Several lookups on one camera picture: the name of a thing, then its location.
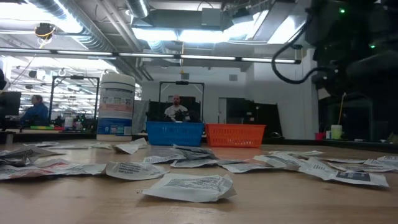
white wall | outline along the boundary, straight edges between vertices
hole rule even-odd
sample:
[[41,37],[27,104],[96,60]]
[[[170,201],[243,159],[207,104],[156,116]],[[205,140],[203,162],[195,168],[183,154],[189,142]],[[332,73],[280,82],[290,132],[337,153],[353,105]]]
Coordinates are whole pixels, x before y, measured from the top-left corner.
[[[180,68],[156,68],[149,67],[148,72],[155,80],[177,81],[180,80]],[[244,98],[245,97],[245,76],[238,68],[207,68],[188,67],[184,72],[190,74],[190,82],[205,83],[205,103],[203,109],[203,118],[206,123],[218,122],[218,98]],[[238,81],[230,82],[229,74],[237,74]],[[161,102],[166,102],[169,96],[179,94],[181,96],[194,96],[197,102],[202,102],[202,95],[193,85],[175,85],[171,84],[162,92]],[[142,83],[142,100],[158,101],[159,82]]]
[[[281,74],[291,79],[302,78],[315,66],[312,51],[300,65],[278,64]],[[180,80],[180,68],[147,68],[157,82],[142,84],[142,99],[158,101],[159,80]],[[282,132],[287,139],[314,139],[318,131],[318,95],[310,78],[301,85],[291,85],[279,80],[269,63],[254,63],[246,73],[237,68],[188,67],[190,82],[205,82],[204,119],[207,123],[218,122],[218,98],[246,98],[256,103],[278,104]],[[237,74],[238,82],[230,82],[229,74]],[[201,101],[201,93],[194,86],[170,85],[162,92],[162,102],[171,95],[194,96]]]
[[[283,76],[298,80],[315,66],[311,51],[300,65],[278,64]],[[282,132],[287,139],[314,139],[318,130],[318,95],[310,78],[301,85],[280,80],[269,63],[254,63],[246,77],[246,98],[277,104]]]

container label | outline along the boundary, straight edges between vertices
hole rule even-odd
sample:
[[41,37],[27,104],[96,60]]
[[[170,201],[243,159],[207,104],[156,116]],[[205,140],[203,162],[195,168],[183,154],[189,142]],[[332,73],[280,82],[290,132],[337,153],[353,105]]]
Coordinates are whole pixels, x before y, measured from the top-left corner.
[[118,88],[103,88],[98,112],[97,134],[130,136],[134,92]]
[[132,119],[133,100],[133,91],[103,88],[98,117]]
[[130,136],[132,129],[131,124],[131,119],[101,118],[98,120],[97,134]]

man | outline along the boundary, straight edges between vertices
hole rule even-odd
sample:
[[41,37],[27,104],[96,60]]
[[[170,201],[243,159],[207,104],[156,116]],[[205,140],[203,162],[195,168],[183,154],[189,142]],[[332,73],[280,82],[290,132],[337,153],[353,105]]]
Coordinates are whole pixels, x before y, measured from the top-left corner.
[[35,125],[47,125],[49,109],[43,103],[43,97],[40,95],[32,96],[33,107],[29,108],[21,118],[21,123],[28,120],[34,120]]
[[164,111],[164,114],[168,117],[170,117],[173,121],[176,121],[175,119],[175,113],[177,111],[181,111],[181,112],[187,112],[188,109],[182,105],[180,105],[181,103],[181,99],[179,95],[174,95],[173,96],[173,105],[170,106],[169,108],[167,108]]

black cable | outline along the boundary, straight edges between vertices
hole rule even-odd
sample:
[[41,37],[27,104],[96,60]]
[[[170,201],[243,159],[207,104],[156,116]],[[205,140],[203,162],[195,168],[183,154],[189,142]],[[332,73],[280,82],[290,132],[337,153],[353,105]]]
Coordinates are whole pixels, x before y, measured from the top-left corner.
[[209,6],[211,6],[211,8],[212,9],[214,9],[214,7],[213,7],[213,5],[212,4],[210,4],[208,1],[201,1],[200,3],[199,3],[199,5],[198,5],[198,8],[197,8],[197,11],[199,11],[199,7],[202,5],[202,3],[207,3]]
[[276,67],[276,58],[285,50],[287,50],[289,47],[293,46],[294,43],[296,43],[296,41],[298,41],[298,39],[304,34],[304,32],[308,29],[308,27],[310,26],[311,22],[313,21],[313,18],[315,17],[314,12],[309,12],[312,13],[310,15],[310,17],[308,18],[308,20],[305,22],[305,24],[302,26],[302,28],[300,29],[300,32],[293,38],[293,40],[291,42],[286,43],[282,48],[280,48],[272,57],[271,60],[271,67],[272,70],[274,71],[275,75],[281,79],[282,81],[289,83],[289,84],[301,84],[303,82],[305,82],[314,72],[330,72],[331,69],[330,68],[326,68],[326,67],[316,67],[311,69],[302,79],[300,80],[291,80],[289,78],[284,77],[277,69]]

white plastic container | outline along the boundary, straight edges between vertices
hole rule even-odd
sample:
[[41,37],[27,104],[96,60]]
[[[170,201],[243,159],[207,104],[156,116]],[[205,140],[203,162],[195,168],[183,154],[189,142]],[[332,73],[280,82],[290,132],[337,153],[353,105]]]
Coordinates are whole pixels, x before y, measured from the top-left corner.
[[131,141],[135,89],[133,77],[117,73],[102,76],[97,140]]
[[73,118],[72,117],[65,118],[65,124],[63,125],[65,130],[72,130],[72,126],[73,126]]

